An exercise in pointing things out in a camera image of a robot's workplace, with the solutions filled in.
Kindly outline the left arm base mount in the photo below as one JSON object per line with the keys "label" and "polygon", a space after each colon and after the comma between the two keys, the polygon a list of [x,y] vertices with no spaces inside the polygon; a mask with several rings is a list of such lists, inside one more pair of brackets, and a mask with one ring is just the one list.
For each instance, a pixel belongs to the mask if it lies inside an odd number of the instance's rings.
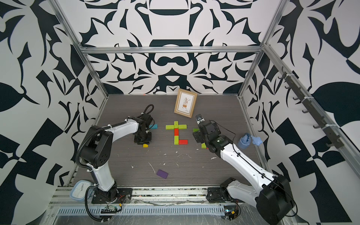
{"label": "left arm base mount", "polygon": [[132,188],[112,188],[108,192],[99,188],[95,189],[92,204],[112,204],[112,203],[128,203],[132,198]]}

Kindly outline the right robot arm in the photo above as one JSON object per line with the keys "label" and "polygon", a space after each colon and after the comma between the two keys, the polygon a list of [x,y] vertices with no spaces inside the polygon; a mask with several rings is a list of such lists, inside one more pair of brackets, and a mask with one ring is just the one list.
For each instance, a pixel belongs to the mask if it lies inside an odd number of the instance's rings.
{"label": "right robot arm", "polygon": [[244,185],[228,179],[222,185],[233,200],[241,200],[256,207],[270,225],[277,225],[297,204],[293,199],[287,178],[266,171],[247,157],[227,136],[221,134],[218,124],[196,116],[199,130],[193,133],[197,143],[205,143],[210,152],[234,167],[249,183]]}

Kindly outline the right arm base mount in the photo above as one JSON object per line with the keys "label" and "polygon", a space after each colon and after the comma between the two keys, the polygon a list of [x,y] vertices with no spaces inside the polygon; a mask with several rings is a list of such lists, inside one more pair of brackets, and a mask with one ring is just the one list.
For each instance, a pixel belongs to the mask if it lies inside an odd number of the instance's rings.
{"label": "right arm base mount", "polygon": [[227,189],[223,187],[209,187],[207,188],[206,199],[210,203],[235,203],[241,202],[238,199],[232,198]]}

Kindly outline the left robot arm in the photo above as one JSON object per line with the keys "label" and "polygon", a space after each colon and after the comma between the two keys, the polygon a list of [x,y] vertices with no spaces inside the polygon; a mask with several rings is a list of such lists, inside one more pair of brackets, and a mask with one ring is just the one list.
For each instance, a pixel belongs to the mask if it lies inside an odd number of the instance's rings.
{"label": "left robot arm", "polygon": [[135,144],[151,143],[150,127],[153,122],[150,114],[142,113],[139,117],[127,117],[117,124],[90,127],[78,147],[76,164],[91,173],[98,190],[106,194],[115,191],[116,181],[109,166],[113,144],[129,135],[134,135]]}

